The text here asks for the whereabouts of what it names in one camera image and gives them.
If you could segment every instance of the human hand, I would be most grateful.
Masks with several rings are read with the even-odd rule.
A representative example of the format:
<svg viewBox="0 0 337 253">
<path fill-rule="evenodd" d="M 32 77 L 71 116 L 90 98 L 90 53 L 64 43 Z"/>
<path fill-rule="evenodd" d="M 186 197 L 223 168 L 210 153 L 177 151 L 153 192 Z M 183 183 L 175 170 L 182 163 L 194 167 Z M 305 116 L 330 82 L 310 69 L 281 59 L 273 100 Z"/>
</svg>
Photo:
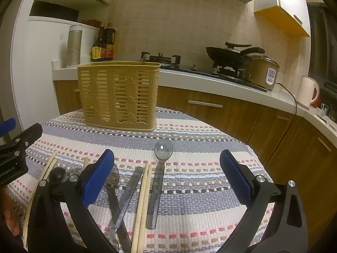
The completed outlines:
<svg viewBox="0 0 337 253">
<path fill-rule="evenodd" d="M 20 234 L 20 220 L 17 212 L 14 210 L 13 201 L 7 192 L 7 187 L 2 189 L 2 209 L 5 223 L 14 236 Z"/>
</svg>

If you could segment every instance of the wooden chopstick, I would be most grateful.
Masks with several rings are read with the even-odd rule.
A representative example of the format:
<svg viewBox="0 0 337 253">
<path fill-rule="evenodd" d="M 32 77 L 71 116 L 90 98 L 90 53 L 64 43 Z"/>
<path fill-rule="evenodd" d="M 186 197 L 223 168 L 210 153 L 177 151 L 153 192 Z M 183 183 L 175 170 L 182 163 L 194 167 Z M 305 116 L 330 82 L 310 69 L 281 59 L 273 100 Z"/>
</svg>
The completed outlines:
<svg viewBox="0 0 337 253">
<path fill-rule="evenodd" d="M 136 212 L 136 220 L 134 223 L 134 233 L 132 235 L 131 253 L 137 252 L 140 220 L 142 218 L 143 201 L 144 201 L 144 194 L 145 194 L 145 189 L 146 189 L 146 180 L 148 177 L 148 172 L 149 172 L 149 164 L 146 164 L 143 179 L 142 179 L 142 185 L 140 187 L 140 194 L 139 194 L 138 206 L 137 206 L 137 212 Z"/>
<path fill-rule="evenodd" d="M 144 192 L 144 198 L 143 198 L 142 217 L 140 219 L 137 253 L 143 253 L 143 249 L 144 249 L 145 224 L 146 224 L 146 217 L 147 217 L 147 210 L 148 210 L 148 203 L 149 203 L 151 173 L 152 173 L 152 164 L 150 163 L 148 166 L 145 192 Z"/>
<path fill-rule="evenodd" d="M 57 151 L 54 151 L 53 154 L 50 156 L 46 166 L 44 167 L 41 175 L 40 175 L 40 178 L 37 182 L 37 185 L 34 189 L 34 192 L 32 193 L 32 196 L 30 197 L 30 201 L 29 201 L 29 205 L 27 207 L 27 212 L 26 212 L 26 217 L 25 217 L 25 222 L 24 222 L 24 225 L 23 225 L 23 244 L 25 247 L 27 247 L 27 236 L 28 236 L 28 222 L 29 222 L 29 215 L 30 215 L 30 210 L 32 208 L 32 203 L 33 203 L 33 199 L 34 199 L 34 195 L 35 195 L 35 192 L 36 192 L 36 189 L 37 189 L 37 186 L 39 185 L 39 182 L 43 179 L 46 179 L 50 173 L 51 170 L 49 170 L 49 168 L 51 167 L 51 164 L 53 163 L 53 166 L 55 165 L 56 163 L 56 159 L 55 159 L 55 156 L 57 154 Z"/>
<path fill-rule="evenodd" d="M 84 157 L 83 170 L 85 170 L 85 168 L 88 166 L 88 164 L 89 164 L 89 158 L 88 157 Z"/>
</svg>

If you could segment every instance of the wooden cabinet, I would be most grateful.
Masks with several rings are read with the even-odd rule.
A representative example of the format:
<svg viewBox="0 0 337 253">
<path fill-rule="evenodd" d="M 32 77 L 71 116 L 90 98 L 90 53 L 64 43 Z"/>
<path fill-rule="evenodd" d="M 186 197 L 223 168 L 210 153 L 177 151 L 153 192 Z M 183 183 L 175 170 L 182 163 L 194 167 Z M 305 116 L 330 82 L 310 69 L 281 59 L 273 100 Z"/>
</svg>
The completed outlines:
<svg viewBox="0 0 337 253">
<path fill-rule="evenodd" d="M 291 36 L 310 36 L 306 0 L 254 0 L 254 12 Z"/>
<path fill-rule="evenodd" d="M 157 106 L 178 110 L 246 143 L 261 105 L 178 88 L 158 87 Z"/>
<path fill-rule="evenodd" d="M 54 81 L 60 114 L 82 108 L 78 81 Z"/>
<path fill-rule="evenodd" d="M 337 150 L 330 141 L 296 116 L 266 167 L 276 183 L 295 181 L 306 214 L 310 247 L 337 211 L 336 160 Z"/>
<path fill-rule="evenodd" d="M 293 114 L 267 106 L 262 107 L 247 144 L 257 154 L 263 166 L 267 165 L 293 118 Z"/>
</svg>

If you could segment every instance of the metal screw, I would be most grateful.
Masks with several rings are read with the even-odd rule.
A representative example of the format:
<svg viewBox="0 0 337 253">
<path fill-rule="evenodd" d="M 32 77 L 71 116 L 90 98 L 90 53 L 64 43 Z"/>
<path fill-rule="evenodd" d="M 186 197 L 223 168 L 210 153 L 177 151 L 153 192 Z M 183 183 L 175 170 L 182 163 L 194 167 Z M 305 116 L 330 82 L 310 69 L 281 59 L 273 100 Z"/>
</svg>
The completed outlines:
<svg viewBox="0 0 337 253">
<path fill-rule="evenodd" d="M 71 182 L 77 182 L 78 179 L 79 179 L 79 177 L 77 175 L 71 175 L 69 177 L 69 181 L 71 181 Z"/>
<path fill-rule="evenodd" d="M 46 180 L 42 180 L 42 181 L 39 182 L 40 187 L 44 187 L 46 184 L 47 184 Z"/>
<path fill-rule="evenodd" d="M 264 176 L 262 176 L 262 175 L 257 175 L 257 176 L 256 176 L 256 180 L 257 180 L 258 182 L 265 182 L 265 181 L 266 181 L 266 178 L 265 178 Z"/>
<path fill-rule="evenodd" d="M 288 185 L 290 185 L 291 187 L 294 187 L 296 184 L 294 181 L 290 180 L 288 181 Z"/>
</svg>

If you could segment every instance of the pan handle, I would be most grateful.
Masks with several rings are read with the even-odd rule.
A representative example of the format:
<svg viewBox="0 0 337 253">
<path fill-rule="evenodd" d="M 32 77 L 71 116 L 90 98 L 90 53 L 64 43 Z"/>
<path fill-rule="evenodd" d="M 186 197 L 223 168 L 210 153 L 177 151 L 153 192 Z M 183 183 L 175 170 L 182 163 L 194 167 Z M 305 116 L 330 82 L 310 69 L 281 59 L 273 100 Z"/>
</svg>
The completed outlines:
<svg viewBox="0 0 337 253">
<path fill-rule="evenodd" d="M 265 53 L 265 50 L 263 48 L 260 47 L 250 47 L 250 48 L 246 48 L 245 50 L 242 50 L 240 52 L 241 55 L 246 55 L 246 54 L 250 54 L 250 53 Z"/>
<path fill-rule="evenodd" d="M 233 43 L 230 43 L 230 42 L 226 42 L 225 45 L 226 45 L 228 48 L 235 48 L 235 47 L 250 47 L 250 46 L 252 46 L 252 45 L 233 44 Z"/>
</svg>

